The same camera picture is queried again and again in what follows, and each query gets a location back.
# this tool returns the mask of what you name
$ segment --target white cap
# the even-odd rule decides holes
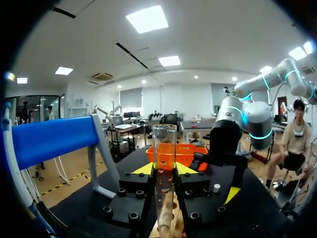
[[[221,187],[220,184],[216,183],[216,184],[213,186],[213,192],[214,192],[214,193],[217,193],[217,192],[219,191],[220,187]]]

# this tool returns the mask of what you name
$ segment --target square ceiling light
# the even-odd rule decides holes
[[[28,78],[16,78],[16,82],[18,84],[26,84],[28,83]]]
[[[58,67],[56,70],[55,74],[60,74],[60,75],[69,75],[74,69],[73,68],[65,68],[65,67]]]
[[[178,56],[168,56],[158,59],[163,67],[180,65]]]
[[[139,34],[168,27],[167,20],[160,5],[144,8],[125,17]]]
[[[266,73],[266,72],[270,71],[271,69],[272,69],[271,66],[264,66],[264,67],[261,68],[259,71],[260,71],[261,73]]]
[[[301,60],[302,58],[305,58],[307,54],[301,47],[297,47],[293,49],[290,53],[288,53],[291,57],[293,57],[295,60]]]
[[[308,55],[313,52],[313,45],[310,41],[307,41],[305,44],[303,44],[303,47]]]

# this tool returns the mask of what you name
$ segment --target orange plastic crate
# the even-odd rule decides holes
[[[172,149],[173,145],[172,144],[160,144],[159,147],[157,148],[157,153],[159,160],[162,161],[169,161],[171,160],[171,155],[172,155]],[[176,144],[176,161],[189,167],[193,161],[194,158],[194,153],[199,152],[202,154],[207,154],[208,150],[206,148],[200,148],[196,147],[195,145],[192,144]],[[154,147],[151,146],[147,151],[146,151],[149,161],[154,162]],[[199,166],[199,171],[203,171],[207,168],[207,163],[202,163]]]

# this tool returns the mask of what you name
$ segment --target yellow black tape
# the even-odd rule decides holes
[[[100,163],[96,164],[96,166],[101,165],[102,163],[103,163],[103,161],[101,161]],[[89,170],[90,170],[90,169],[87,169],[87,170],[81,172],[80,174],[78,174],[78,175],[72,177],[71,179],[69,179],[69,181],[72,181],[72,180],[74,180],[75,178],[78,178],[78,177],[80,177],[80,176],[82,176],[82,177],[88,179],[89,181],[91,181],[91,178],[90,178],[90,177],[84,175],[84,173],[85,173],[85,172],[88,172]],[[45,195],[45,194],[48,194],[49,192],[52,192],[52,191],[58,189],[59,187],[62,187],[62,186],[64,186],[64,185],[66,185],[66,184],[67,184],[66,182],[63,182],[63,183],[61,183],[60,185],[58,185],[58,186],[56,186],[56,187],[54,187],[54,188],[52,188],[52,189],[50,189],[50,190],[48,190],[48,191],[46,191],[46,192],[43,192],[43,193],[41,194],[41,196],[43,196],[43,195]]]
[[[86,176],[86,175],[82,175],[82,177],[84,177],[85,179],[88,179],[89,181],[91,181],[91,178],[89,178],[89,177]]]

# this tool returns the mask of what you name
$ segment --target test tube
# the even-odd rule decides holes
[[[157,124],[153,126],[158,232],[163,238],[169,236],[173,219],[173,169],[176,166],[176,136],[176,125]]]

